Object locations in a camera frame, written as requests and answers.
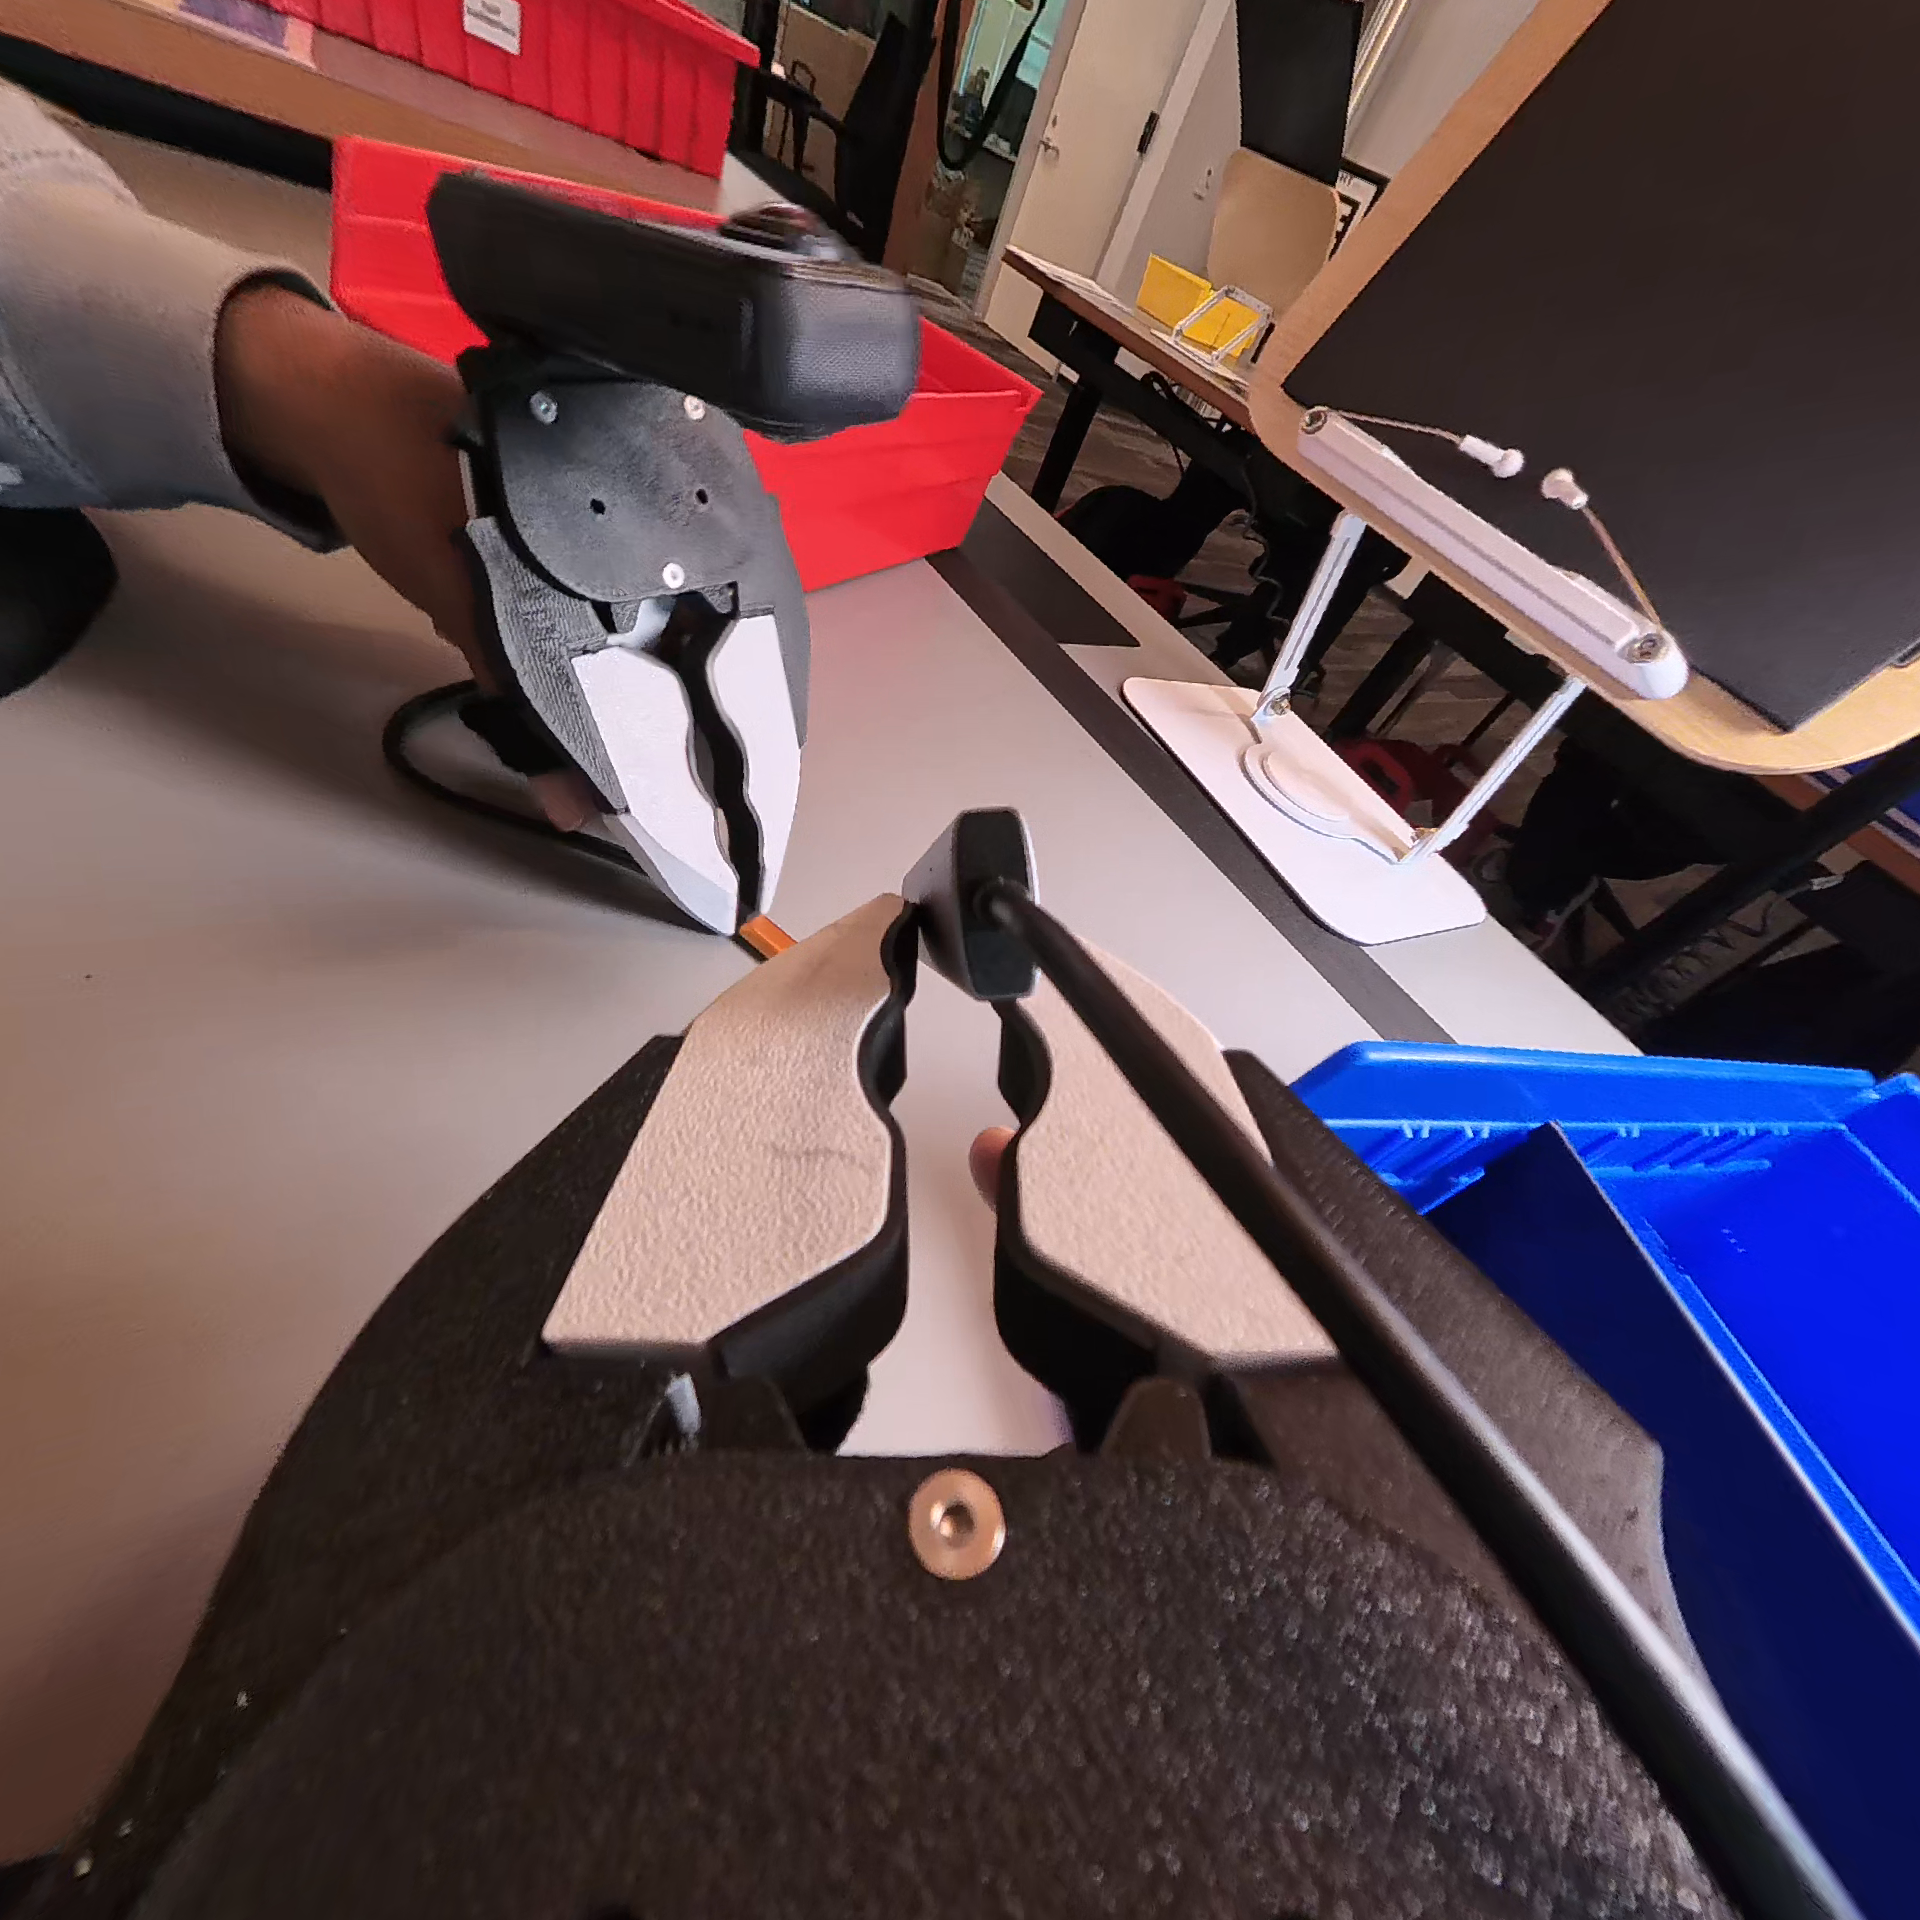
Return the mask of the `white door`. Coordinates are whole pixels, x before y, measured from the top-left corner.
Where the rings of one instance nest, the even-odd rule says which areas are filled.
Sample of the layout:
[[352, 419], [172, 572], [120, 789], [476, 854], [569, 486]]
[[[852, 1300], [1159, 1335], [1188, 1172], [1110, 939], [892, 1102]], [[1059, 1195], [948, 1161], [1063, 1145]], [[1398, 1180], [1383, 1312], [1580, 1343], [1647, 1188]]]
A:
[[1006, 342], [1042, 357], [1030, 337], [1040, 286], [1020, 259], [1118, 284], [1230, 22], [1227, 1], [1063, 6], [976, 300]]

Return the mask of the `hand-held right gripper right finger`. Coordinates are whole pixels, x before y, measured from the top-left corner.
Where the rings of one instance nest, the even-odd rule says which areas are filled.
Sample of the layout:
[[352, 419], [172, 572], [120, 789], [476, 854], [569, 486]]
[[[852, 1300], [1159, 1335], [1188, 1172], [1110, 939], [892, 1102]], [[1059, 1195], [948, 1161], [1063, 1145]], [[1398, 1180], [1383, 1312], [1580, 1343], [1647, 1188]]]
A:
[[1223, 1369], [1337, 1356], [1238, 1216], [1188, 1164], [1063, 991], [1039, 979], [1006, 1006], [1015, 1061], [1040, 1070], [1015, 1135], [1015, 1248], [1040, 1257], [1122, 1332]]

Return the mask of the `wooden table with black legs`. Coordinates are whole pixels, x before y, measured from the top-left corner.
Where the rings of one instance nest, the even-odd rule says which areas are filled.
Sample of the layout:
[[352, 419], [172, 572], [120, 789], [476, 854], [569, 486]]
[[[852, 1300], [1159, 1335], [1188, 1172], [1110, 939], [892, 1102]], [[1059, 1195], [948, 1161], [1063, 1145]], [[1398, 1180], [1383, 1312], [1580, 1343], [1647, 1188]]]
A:
[[1247, 379], [1232, 366], [1187, 352], [1135, 307], [1057, 263], [1012, 247], [1004, 264], [1040, 293], [1030, 335], [1072, 379], [1032, 488], [1039, 504], [1060, 508], [1102, 408], [1151, 427], [1243, 509], [1263, 502], [1260, 484], [1280, 469], [1260, 447]]

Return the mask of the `white board stand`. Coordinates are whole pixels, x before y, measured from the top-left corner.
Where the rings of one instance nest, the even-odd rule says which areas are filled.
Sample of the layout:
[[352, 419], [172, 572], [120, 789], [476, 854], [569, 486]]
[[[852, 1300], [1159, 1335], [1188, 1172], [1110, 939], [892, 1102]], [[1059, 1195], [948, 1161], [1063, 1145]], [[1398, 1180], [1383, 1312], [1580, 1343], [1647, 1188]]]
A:
[[[1528, 469], [1520, 447], [1427, 423], [1310, 407], [1297, 455], [1337, 499], [1328, 543], [1260, 688], [1127, 678], [1121, 696], [1168, 756], [1204, 790], [1294, 899], [1359, 945], [1402, 944], [1487, 921], [1472, 885], [1450, 867], [1468, 830], [1526, 756], [1596, 688], [1630, 702], [1670, 702], [1690, 684], [1690, 661], [1652, 606], [1590, 491], [1571, 469], [1538, 477], [1543, 501], [1580, 518], [1616, 584], [1560, 566], [1420, 476], [1378, 431], [1441, 441], [1500, 481]], [[1444, 580], [1520, 620], [1560, 665], [1548, 702], [1438, 825], [1420, 828], [1294, 710], [1310, 643], [1328, 624], [1337, 587], [1368, 533], [1395, 536]]]

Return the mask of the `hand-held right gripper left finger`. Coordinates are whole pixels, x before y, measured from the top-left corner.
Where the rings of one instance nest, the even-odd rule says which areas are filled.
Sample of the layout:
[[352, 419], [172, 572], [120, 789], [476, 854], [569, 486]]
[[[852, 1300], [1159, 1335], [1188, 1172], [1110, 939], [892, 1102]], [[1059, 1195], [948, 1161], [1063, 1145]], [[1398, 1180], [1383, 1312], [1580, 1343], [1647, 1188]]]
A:
[[915, 925], [880, 894], [727, 988], [675, 1062], [545, 1321], [574, 1356], [872, 1361], [906, 1319]]

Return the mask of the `black board with wooden edge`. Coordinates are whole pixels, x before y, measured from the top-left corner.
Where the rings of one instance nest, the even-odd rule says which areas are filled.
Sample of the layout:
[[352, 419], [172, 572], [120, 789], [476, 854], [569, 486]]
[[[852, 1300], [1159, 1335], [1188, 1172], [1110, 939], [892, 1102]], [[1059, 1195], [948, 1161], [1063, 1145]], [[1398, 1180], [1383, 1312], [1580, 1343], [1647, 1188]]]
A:
[[1915, 737], [1915, 4], [1536, 4], [1282, 315], [1260, 439], [1326, 405], [1546, 560], [1571, 469], [1692, 665], [1598, 689], [1731, 773]]

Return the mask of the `blue plastic bin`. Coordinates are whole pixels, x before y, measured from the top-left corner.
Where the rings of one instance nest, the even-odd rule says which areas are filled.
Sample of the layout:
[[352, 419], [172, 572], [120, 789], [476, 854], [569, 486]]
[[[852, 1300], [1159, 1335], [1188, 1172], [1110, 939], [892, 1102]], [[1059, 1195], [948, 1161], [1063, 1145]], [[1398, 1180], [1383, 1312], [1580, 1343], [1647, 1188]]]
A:
[[1915, 1915], [1915, 1079], [1359, 1041], [1294, 1091], [1659, 1445], [1723, 1707]]

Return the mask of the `red plastic bin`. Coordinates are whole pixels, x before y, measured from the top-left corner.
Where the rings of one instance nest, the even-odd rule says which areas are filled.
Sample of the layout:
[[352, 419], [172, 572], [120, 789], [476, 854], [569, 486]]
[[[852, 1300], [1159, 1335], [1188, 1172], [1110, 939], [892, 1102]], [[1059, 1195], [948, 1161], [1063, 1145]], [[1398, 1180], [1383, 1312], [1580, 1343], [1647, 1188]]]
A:
[[[351, 318], [454, 366], [482, 335], [425, 227], [431, 188], [468, 159], [351, 135], [331, 145], [329, 295]], [[748, 431], [803, 587], [843, 584], [966, 542], [1040, 389], [929, 319], [892, 423], [783, 443]]]

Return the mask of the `person's left hand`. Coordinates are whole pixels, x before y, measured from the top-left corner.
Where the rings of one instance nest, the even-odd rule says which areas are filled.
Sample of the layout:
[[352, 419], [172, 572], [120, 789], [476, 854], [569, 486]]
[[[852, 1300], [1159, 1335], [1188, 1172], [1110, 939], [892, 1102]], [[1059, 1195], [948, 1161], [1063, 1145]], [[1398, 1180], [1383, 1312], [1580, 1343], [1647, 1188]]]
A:
[[476, 685], [499, 694], [465, 549], [468, 501], [454, 446], [463, 379], [290, 286], [255, 278], [219, 313], [212, 391], [231, 469], [255, 488], [321, 504], [463, 653]]

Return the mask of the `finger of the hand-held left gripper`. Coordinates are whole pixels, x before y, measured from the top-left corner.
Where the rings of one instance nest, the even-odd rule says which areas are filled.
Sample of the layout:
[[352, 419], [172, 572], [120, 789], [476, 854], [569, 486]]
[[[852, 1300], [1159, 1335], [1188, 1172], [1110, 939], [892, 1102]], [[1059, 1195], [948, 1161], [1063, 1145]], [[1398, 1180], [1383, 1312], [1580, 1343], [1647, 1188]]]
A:
[[705, 684], [739, 912], [766, 913], [799, 816], [806, 720], [784, 670], [777, 615], [731, 620], [708, 651]]
[[656, 656], [615, 644], [574, 659], [617, 800], [609, 816], [656, 888], [720, 936], [737, 934], [739, 876], [726, 816], [697, 764], [688, 692]]

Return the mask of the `black office chair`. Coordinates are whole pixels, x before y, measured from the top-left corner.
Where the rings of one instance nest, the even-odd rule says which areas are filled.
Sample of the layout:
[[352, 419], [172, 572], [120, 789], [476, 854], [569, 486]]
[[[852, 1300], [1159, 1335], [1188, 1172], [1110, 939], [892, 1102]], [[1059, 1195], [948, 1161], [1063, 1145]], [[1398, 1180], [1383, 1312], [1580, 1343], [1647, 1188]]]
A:
[[[884, 16], [843, 112], [831, 112], [770, 59], [742, 75], [748, 143], [737, 143], [734, 153], [779, 200], [803, 208], [874, 264], [882, 263], [890, 241], [939, 11], [942, 4], [916, 1]], [[803, 173], [815, 128], [832, 135], [831, 184]]]

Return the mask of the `red ribbed plastic crate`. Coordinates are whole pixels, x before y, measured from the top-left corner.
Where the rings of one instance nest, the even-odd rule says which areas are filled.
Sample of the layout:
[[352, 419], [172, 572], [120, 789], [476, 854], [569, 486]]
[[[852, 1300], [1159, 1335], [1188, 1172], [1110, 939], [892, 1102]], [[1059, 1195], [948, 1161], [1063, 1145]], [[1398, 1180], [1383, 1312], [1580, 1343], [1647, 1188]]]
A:
[[186, 13], [304, 51], [304, 31], [364, 43], [468, 88], [718, 177], [737, 73], [755, 47], [687, 1], [263, 1]]

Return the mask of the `black board on pale stand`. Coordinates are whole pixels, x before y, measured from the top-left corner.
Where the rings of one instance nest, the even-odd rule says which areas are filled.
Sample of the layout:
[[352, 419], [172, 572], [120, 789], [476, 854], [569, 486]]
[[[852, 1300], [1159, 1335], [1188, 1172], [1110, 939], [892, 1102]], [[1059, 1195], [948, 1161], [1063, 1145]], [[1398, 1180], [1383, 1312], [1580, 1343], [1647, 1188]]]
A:
[[1238, 1], [1239, 143], [1223, 159], [1208, 277], [1288, 311], [1328, 263], [1363, 6]]

